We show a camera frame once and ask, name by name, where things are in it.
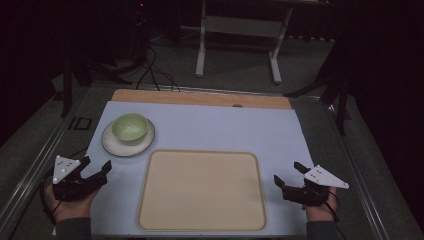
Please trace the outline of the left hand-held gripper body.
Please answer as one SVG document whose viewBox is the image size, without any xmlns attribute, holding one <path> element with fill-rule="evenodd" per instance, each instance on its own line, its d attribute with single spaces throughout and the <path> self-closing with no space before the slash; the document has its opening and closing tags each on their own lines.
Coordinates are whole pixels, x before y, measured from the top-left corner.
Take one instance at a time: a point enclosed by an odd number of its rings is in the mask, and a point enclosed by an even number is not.
<svg viewBox="0 0 424 240">
<path fill-rule="evenodd" d="M 81 176 L 78 176 L 76 168 L 80 165 L 80 160 L 56 157 L 52 175 L 53 194 L 56 200 L 65 202 L 82 200 L 107 183 L 90 182 L 88 181 L 90 176 L 83 178 L 82 172 Z"/>
</svg>

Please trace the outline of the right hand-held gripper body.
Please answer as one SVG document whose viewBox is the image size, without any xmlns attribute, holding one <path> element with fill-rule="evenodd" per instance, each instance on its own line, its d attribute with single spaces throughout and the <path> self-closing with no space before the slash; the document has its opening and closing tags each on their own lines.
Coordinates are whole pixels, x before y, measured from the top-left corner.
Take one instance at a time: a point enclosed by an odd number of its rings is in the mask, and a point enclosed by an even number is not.
<svg viewBox="0 0 424 240">
<path fill-rule="evenodd" d="M 329 187 L 348 189 L 349 184 L 320 165 L 310 168 L 303 174 L 304 185 L 291 187 L 286 184 L 286 191 L 282 193 L 283 199 L 306 206 L 320 206 L 324 204 L 329 195 Z"/>
</svg>

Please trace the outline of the person's left hand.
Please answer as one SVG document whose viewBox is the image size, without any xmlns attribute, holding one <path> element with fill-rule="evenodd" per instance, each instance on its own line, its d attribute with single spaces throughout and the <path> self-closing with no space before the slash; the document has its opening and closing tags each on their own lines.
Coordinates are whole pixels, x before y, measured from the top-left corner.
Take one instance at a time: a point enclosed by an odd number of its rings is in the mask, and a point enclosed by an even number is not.
<svg viewBox="0 0 424 240">
<path fill-rule="evenodd" d="M 91 205 L 96 195 L 98 194 L 98 190 L 86 196 L 82 200 L 73 202 L 56 200 L 53 194 L 53 187 L 51 185 L 45 189 L 45 194 L 47 195 L 50 211 L 55 221 L 59 223 L 67 219 L 89 218 Z"/>
</svg>

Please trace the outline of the person's right hand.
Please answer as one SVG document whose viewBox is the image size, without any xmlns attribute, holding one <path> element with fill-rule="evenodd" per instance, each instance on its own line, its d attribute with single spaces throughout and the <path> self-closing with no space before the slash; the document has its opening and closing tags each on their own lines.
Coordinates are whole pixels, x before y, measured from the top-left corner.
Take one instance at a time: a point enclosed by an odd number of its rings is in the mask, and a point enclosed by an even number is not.
<svg viewBox="0 0 424 240">
<path fill-rule="evenodd" d="M 329 187 L 329 195 L 325 204 L 321 206 L 306 206 L 303 205 L 302 209 L 306 211 L 307 221 L 335 221 L 335 216 L 338 208 L 338 198 L 336 195 L 337 189 Z"/>
</svg>

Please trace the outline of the black square floor socket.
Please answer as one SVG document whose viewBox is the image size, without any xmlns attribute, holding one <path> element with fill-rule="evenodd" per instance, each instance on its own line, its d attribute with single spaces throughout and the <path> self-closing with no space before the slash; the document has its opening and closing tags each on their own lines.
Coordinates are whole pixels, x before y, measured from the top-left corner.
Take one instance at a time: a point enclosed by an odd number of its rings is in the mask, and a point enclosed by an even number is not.
<svg viewBox="0 0 424 240">
<path fill-rule="evenodd" d="M 86 131 L 92 124 L 91 118 L 73 117 L 68 125 L 68 130 Z"/>
</svg>

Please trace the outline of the green bowl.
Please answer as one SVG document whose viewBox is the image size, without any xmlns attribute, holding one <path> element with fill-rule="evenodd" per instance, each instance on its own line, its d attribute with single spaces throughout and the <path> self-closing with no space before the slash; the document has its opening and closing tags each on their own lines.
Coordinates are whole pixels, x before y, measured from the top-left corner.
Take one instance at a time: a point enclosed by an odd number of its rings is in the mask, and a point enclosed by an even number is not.
<svg viewBox="0 0 424 240">
<path fill-rule="evenodd" d="M 147 135 L 148 129 L 147 118 L 138 113 L 121 115 L 112 123 L 113 136 L 127 146 L 139 144 Z"/>
</svg>

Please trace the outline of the white plate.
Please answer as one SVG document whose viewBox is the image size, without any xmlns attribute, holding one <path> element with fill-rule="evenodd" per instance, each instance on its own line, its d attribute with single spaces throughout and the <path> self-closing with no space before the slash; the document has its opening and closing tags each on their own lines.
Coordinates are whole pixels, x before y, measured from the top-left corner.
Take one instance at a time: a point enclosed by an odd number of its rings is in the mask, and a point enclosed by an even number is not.
<svg viewBox="0 0 424 240">
<path fill-rule="evenodd" d="M 101 142 L 103 148 L 117 157 L 132 157 L 142 153 L 153 143 L 155 138 L 155 127 L 148 121 L 148 131 L 145 137 L 136 145 L 124 145 L 112 134 L 112 124 L 109 124 L 102 133 Z"/>
</svg>

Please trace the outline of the black tripod stand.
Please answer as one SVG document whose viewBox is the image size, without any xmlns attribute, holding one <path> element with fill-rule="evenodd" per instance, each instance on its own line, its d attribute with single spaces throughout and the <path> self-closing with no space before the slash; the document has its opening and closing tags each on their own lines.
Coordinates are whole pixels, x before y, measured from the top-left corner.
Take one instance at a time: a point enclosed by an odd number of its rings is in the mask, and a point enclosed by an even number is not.
<svg viewBox="0 0 424 240">
<path fill-rule="evenodd" d="M 285 97 L 297 98 L 314 89 L 326 86 L 320 96 L 320 101 L 323 104 L 331 105 L 335 100 L 338 100 L 336 126 L 341 135 L 345 134 L 344 121 L 349 83 L 343 73 L 342 60 L 337 60 L 337 57 L 343 57 L 342 47 L 345 43 L 345 34 L 342 32 L 334 40 L 334 45 L 322 64 L 315 80 L 299 90 L 284 94 Z"/>
<path fill-rule="evenodd" d="M 112 70 L 108 70 L 106 67 L 99 63 L 89 59 L 86 56 L 75 56 L 65 55 L 63 57 L 63 90 L 59 91 L 55 97 L 63 102 L 63 108 L 61 116 L 65 117 L 72 108 L 72 79 L 76 77 L 78 81 L 84 86 L 89 86 L 92 82 L 89 70 L 92 69 L 94 72 L 99 73 L 106 79 L 111 80 L 118 84 L 129 84 L 119 77 Z"/>
</svg>

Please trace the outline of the beige tray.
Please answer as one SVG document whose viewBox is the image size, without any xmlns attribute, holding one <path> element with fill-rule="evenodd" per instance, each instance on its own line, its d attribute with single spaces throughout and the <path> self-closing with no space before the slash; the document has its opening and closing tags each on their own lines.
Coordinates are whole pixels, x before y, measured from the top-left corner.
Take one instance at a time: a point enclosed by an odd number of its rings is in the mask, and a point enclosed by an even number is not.
<svg viewBox="0 0 424 240">
<path fill-rule="evenodd" d="M 147 231 L 260 231 L 267 224 L 256 156 L 249 152 L 156 150 L 138 213 Z"/>
</svg>

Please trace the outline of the light blue table mat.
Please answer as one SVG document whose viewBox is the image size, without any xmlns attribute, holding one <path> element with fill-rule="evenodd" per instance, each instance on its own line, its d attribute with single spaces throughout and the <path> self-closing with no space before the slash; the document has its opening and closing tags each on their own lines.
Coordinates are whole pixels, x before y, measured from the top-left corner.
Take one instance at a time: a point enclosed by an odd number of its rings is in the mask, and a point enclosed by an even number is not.
<svg viewBox="0 0 424 240">
<path fill-rule="evenodd" d="M 152 121 L 155 138 L 148 149 L 130 158 L 109 154 L 102 146 L 105 128 L 119 116 L 137 112 Z M 256 156 L 265 200 L 267 224 L 260 231 L 197 232 L 147 231 L 138 225 L 139 205 L 151 154 L 156 150 L 249 152 Z M 175 104 L 108 102 L 99 121 L 88 154 L 88 172 L 106 161 L 112 169 L 108 183 L 92 206 L 92 231 L 97 236 L 296 236 L 305 232 L 305 216 L 283 200 L 273 176 L 299 186 L 302 176 L 296 161 L 312 160 L 292 110 L 212 107 Z"/>
</svg>

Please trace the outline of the metal floor rail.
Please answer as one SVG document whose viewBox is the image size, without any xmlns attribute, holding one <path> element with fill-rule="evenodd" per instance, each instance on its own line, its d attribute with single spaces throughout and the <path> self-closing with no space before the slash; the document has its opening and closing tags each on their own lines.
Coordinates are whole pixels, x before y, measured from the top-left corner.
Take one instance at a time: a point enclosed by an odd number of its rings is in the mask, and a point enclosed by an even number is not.
<svg viewBox="0 0 424 240">
<path fill-rule="evenodd" d="M 85 154 L 113 92 L 103 87 L 76 90 L 65 117 L 61 116 L 62 102 L 51 99 L 0 147 L 0 239 L 6 239 L 19 224 L 54 158 Z M 90 129 L 68 130 L 73 117 L 91 118 Z"/>
<path fill-rule="evenodd" d="M 363 171 L 360 169 L 359 158 L 352 148 L 352 142 L 347 135 L 342 135 L 338 130 L 335 122 L 337 114 L 335 107 L 333 105 L 328 105 L 324 106 L 324 109 L 346 156 L 348 170 L 353 181 L 352 186 L 355 188 L 358 195 L 375 240 L 390 240 L 387 229 L 383 224 L 377 202 L 369 191 L 369 184 L 366 182 Z"/>
</svg>

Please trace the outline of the white metal table frame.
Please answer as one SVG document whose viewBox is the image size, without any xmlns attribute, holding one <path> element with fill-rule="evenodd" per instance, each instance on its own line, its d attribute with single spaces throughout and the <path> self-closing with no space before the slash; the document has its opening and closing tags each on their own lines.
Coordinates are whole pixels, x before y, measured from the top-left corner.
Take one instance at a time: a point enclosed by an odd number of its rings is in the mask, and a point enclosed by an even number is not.
<svg viewBox="0 0 424 240">
<path fill-rule="evenodd" d="M 268 53 L 268 59 L 275 84 L 282 83 L 282 77 L 278 64 L 278 54 L 289 25 L 293 8 L 289 7 L 281 22 L 253 20 L 233 17 L 213 16 L 207 14 L 207 0 L 202 0 L 200 20 L 200 44 L 195 68 L 195 76 L 204 75 L 206 56 L 206 33 L 225 33 L 245 36 L 275 38 L 275 48 Z"/>
</svg>

